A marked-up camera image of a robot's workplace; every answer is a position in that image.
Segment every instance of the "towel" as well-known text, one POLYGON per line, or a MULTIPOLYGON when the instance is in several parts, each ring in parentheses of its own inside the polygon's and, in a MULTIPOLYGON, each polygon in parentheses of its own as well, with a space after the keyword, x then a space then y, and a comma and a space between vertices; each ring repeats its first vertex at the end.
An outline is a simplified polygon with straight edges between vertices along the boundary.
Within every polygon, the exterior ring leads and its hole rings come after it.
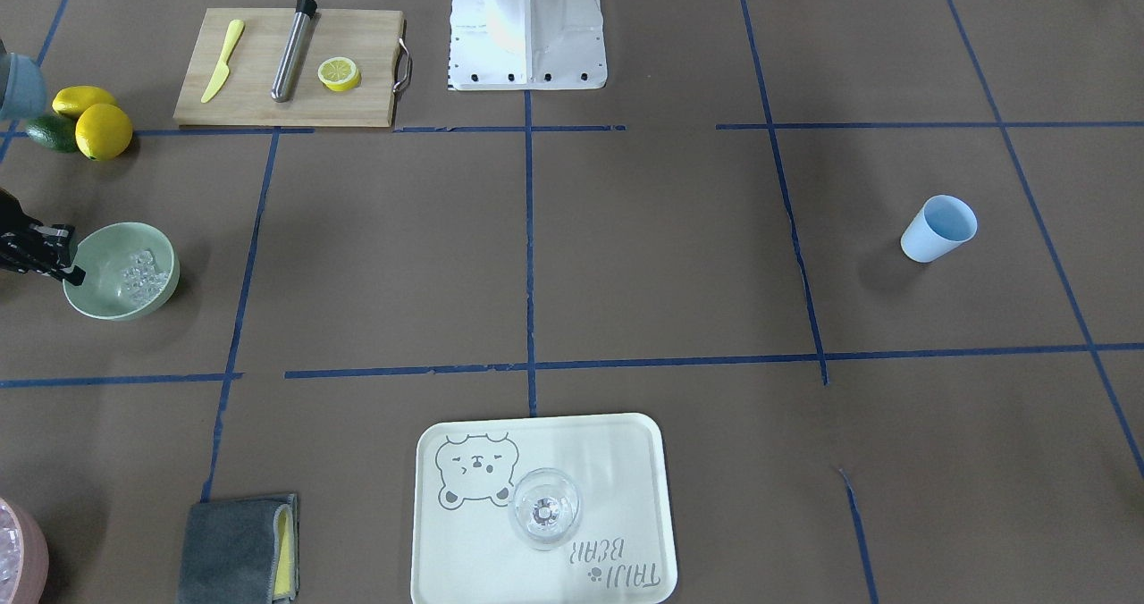
POLYGON ((297 494, 191 507, 177 604, 272 604, 295 597, 297 494))

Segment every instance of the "lemon half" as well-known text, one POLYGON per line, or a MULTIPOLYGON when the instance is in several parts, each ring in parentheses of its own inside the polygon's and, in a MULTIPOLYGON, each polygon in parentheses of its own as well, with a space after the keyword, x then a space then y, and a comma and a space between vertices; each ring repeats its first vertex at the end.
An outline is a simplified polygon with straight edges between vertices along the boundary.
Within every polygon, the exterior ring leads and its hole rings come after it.
POLYGON ((362 73, 353 59, 332 57, 318 66, 318 79, 333 92, 343 92, 362 82, 362 73))

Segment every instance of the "overturned cup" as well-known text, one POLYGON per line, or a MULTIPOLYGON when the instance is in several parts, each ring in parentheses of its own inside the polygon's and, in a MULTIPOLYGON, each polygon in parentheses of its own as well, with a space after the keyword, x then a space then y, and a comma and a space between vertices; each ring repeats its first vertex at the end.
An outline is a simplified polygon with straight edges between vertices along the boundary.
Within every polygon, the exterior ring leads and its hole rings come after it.
POLYGON ((925 200, 901 235, 901 251, 916 262, 934 262, 977 235, 977 216, 952 196, 925 200))

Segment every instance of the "wooden cutting board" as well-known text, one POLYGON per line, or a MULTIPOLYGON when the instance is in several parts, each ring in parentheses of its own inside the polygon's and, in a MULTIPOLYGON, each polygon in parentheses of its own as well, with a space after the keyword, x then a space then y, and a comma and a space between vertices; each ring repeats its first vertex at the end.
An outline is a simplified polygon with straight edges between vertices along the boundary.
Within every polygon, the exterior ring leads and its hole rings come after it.
POLYGON ((310 42, 299 67, 289 102, 270 98, 286 38, 294 22, 291 8, 212 8, 202 18, 186 79, 175 104, 180 125, 342 125, 389 127, 394 124, 394 70, 405 15, 395 10, 318 10, 310 42), (232 18, 246 23, 227 63, 222 90, 200 103, 222 50, 232 18), (318 66, 331 57, 349 57, 362 82, 332 92, 318 81, 318 66))

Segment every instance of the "lime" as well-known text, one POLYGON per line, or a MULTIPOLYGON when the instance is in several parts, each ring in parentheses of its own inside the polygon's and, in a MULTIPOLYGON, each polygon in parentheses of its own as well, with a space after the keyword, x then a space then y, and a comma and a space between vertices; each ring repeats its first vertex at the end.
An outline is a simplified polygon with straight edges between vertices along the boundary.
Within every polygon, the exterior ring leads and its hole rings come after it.
POLYGON ((333 92, 344 92, 362 82, 362 73, 353 59, 334 57, 318 66, 318 79, 333 92))
POLYGON ((132 143, 132 120, 111 104, 94 104, 76 122, 76 144, 90 160, 110 160, 132 143))
POLYGON ((76 145, 76 122, 63 116, 46 114, 24 125, 27 136, 40 146, 47 146, 58 153, 79 151, 76 145))
POLYGON ((111 104, 116 106, 116 98, 110 92, 97 86, 72 86, 57 92, 56 98, 51 101, 51 110, 59 112, 65 118, 78 120, 84 111, 94 104, 111 104))

